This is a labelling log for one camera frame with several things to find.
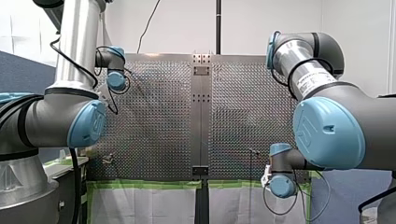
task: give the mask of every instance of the green tape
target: green tape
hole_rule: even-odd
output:
[[[256,180],[208,180],[207,182],[211,189],[262,188],[262,182]]]
[[[309,176],[311,176],[311,177],[313,177],[313,178],[316,178],[316,179],[321,179],[321,176],[318,175],[318,173],[317,173],[316,171],[309,171]]]
[[[92,189],[200,189],[201,181],[158,182],[116,179],[89,181],[87,186]]]

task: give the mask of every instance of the pegboard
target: pegboard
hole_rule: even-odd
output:
[[[114,96],[120,113],[107,113],[106,132],[93,148],[91,180],[191,180],[197,163],[208,165],[209,179],[260,179],[269,146],[294,143],[296,102],[272,80],[265,57],[212,55],[201,64],[194,55],[128,55],[127,61],[131,89]],[[197,104],[200,91],[205,98]],[[207,125],[197,131],[204,118]],[[308,180],[307,172],[298,176]]]

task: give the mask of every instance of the cable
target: cable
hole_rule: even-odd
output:
[[[152,19],[152,17],[154,16],[155,11],[157,10],[157,6],[158,6],[158,4],[160,4],[160,2],[161,2],[161,0],[158,0],[158,1],[157,1],[157,4],[155,4],[154,10],[152,10],[151,16],[150,16],[149,19],[148,19],[148,24],[146,25],[145,31],[144,31],[143,34],[140,36],[139,47],[137,48],[137,53],[139,53],[139,51],[140,51],[140,47],[142,46],[142,39],[143,39],[143,36],[146,34],[146,31],[148,30],[148,28],[149,28],[149,23],[151,22],[151,19]]]
[[[300,61],[299,63],[295,64],[295,65],[291,68],[290,73],[289,73],[289,76],[288,76],[288,90],[289,90],[289,93],[290,93],[291,97],[292,97],[293,99],[295,99],[295,100],[297,100],[297,97],[295,96],[295,94],[294,94],[294,92],[293,92],[293,90],[292,90],[292,87],[291,87],[291,78],[292,78],[294,72],[297,70],[297,68],[298,68],[300,65],[302,65],[302,64],[304,64],[304,63],[309,63],[309,62],[312,62],[312,61],[317,61],[317,62],[319,62],[319,63],[320,63],[320,62],[326,63],[326,64],[329,66],[329,69],[330,69],[329,72],[330,72],[330,74],[333,74],[332,65],[331,65],[328,61],[326,61],[326,60],[324,60],[324,59],[321,59],[321,58],[310,58],[310,59],[305,59],[305,60],[302,60],[302,61]]]
[[[303,201],[303,212],[304,212],[304,218],[307,222],[313,222],[315,220],[317,220],[324,212],[324,210],[326,210],[327,206],[329,205],[329,201],[330,198],[332,196],[332,188],[330,187],[329,181],[327,181],[327,179],[324,177],[323,174],[321,174],[319,171],[315,171],[318,175],[320,175],[320,177],[324,180],[324,182],[327,185],[327,188],[329,190],[329,194],[327,196],[327,200],[326,203],[324,204],[324,206],[322,207],[322,209],[320,209],[320,211],[313,217],[313,218],[306,218],[306,212],[305,212],[305,201],[304,201],[304,197],[302,197],[302,201]],[[303,192],[303,190],[300,188],[299,185],[297,185],[297,188],[299,189],[300,192]]]
[[[97,85],[98,85],[98,79],[96,78],[96,76],[88,71],[88,69],[84,68],[83,66],[79,65],[78,63],[76,63],[75,61],[73,61],[73,59],[69,58],[67,55],[65,55],[60,49],[57,49],[54,44],[58,43],[59,40],[61,38],[59,37],[58,39],[52,41],[49,43],[49,45],[60,55],[62,55],[62,57],[64,57],[67,61],[69,61],[71,64],[73,64],[78,70],[82,70],[85,74],[87,74],[88,76],[90,76],[91,78],[93,78],[94,84],[92,86],[92,88],[94,89]]]
[[[13,115],[15,112],[17,112],[19,109],[21,109],[24,105],[30,105],[34,101],[42,100],[44,99],[44,96],[42,95],[26,95],[22,96],[21,98],[11,101],[7,103],[6,105],[2,106],[0,109],[0,129],[3,127],[3,125],[6,123],[6,121]]]
[[[287,213],[289,213],[291,211],[291,209],[293,209],[294,205],[297,203],[297,196],[298,195],[294,196],[294,202],[293,202],[293,204],[291,205],[291,207],[288,210],[286,210],[283,213],[278,213],[278,212],[274,211],[272,208],[270,208],[270,206],[268,205],[268,203],[267,203],[267,201],[265,199],[265,189],[266,188],[264,188],[263,191],[262,191],[262,198],[264,199],[265,207],[267,207],[267,209],[270,210],[271,213],[273,213],[273,214],[275,214],[277,216],[285,216]]]
[[[273,66],[274,66],[273,61],[274,61],[274,57],[275,57],[275,48],[274,48],[274,44],[275,44],[275,41],[276,41],[276,37],[277,37],[278,35],[280,35],[280,32],[279,32],[279,31],[275,31],[275,32],[274,32],[274,35],[273,35],[273,39],[272,39],[272,44],[273,44],[273,47],[272,47],[272,54],[271,54],[271,57],[272,57],[272,59],[271,59],[271,63],[272,63],[272,64],[271,64],[271,65],[272,65],[272,66],[271,66],[270,71],[271,71],[271,76],[272,76],[272,78],[273,78],[277,83],[279,83],[280,85],[282,85],[282,86],[284,86],[284,87],[287,87],[288,84],[286,84],[286,83],[280,81],[279,78],[276,77],[276,75],[275,75],[275,73],[274,73],[274,68],[273,68]]]
[[[390,195],[390,194],[392,194],[394,192],[396,192],[396,187],[394,187],[392,189],[387,189],[384,192],[382,192],[380,194],[377,194],[373,198],[365,201],[364,203],[359,204],[359,207],[358,207],[359,212],[362,213],[363,212],[363,207],[365,207],[366,205],[369,205],[370,203],[373,203],[373,202],[378,201],[378,200],[380,200],[382,198],[385,198],[385,197],[387,197],[388,195]]]
[[[74,178],[75,178],[75,205],[74,205],[74,211],[73,211],[73,219],[72,219],[72,224],[77,224],[78,223],[78,211],[79,211],[79,206],[81,205],[81,174],[79,173],[79,168],[78,168],[78,158],[76,151],[73,148],[69,148],[70,150],[70,156],[72,157],[72,163],[73,163],[73,171],[74,171]]]
[[[110,88],[108,88],[108,93],[110,94],[110,98],[111,101],[113,102],[113,105],[115,107],[115,109],[113,109],[110,105],[108,105],[108,109],[113,112],[115,115],[119,114],[119,109],[117,108],[116,102],[114,101],[114,97],[113,94],[111,92],[114,92],[113,90],[111,90]]]

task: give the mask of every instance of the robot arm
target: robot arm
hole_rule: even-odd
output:
[[[0,217],[6,217],[6,223],[44,223],[44,214],[53,214],[46,223],[57,222],[57,184],[48,181],[37,157],[38,148],[89,147],[99,140],[106,106],[94,90],[95,66],[107,68],[110,89],[125,88],[123,50],[100,47],[107,51],[96,53],[99,14],[106,1],[66,0],[64,5],[43,6],[46,10],[54,7],[55,12],[62,8],[59,52],[63,55],[58,56],[55,81],[44,96],[0,93]],[[62,13],[55,14],[59,20],[52,21],[60,21]],[[38,204],[46,204],[48,209],[29,217],[21,215]]]
[[[395,170],[396,100],[371,98],[355,85],[338,81],[344,57],[328,35],[276,35],[271,40],[267,66],[287,78],[300,102],[293,115],[298,151],[285,144],[271,146],[275,181],[270,188],[275,195],[295,193],[292,169]]]

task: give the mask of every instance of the blue plastic cover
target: blue plastic cover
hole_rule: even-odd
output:
[[[275,143],[270,146],[270,156],[274,156],[278,153],[291,150],[291,146],[287,143]]]
[[[361,126],[342,105],[325,97],[300,102],[294,112],[297,147],[312,164],[327,169],[352,169],[364,158]]]
[[[112,53],[119,53],[119,54],[121,54],[122,55],[122,57],[125,59],[125,51],[124,51],[124,49],[122,49],[122,48],[120,48],[120,47],[117,47],[117,46],[111,46],[109,49],[108,49],[108,51],[109,52],[112,52]]]
[[[275,175],[270,181],[270,190],[278,198],[289,198],[296,192],[296,186],[285,175]]]
[[[22,96],[30,95],[30,92],[1,92],[0,93],[0,104],[6,104],[9,101],[16,100]]]
[[[67,136],[69,147],[90,147],[98,140],[106,121],[106,107],[98,100],[84,105],[76,115]]]
[[[122,91],[126,87],[125,76],[119,72],[111,72],[106,79],[108,87],[113,91]]]

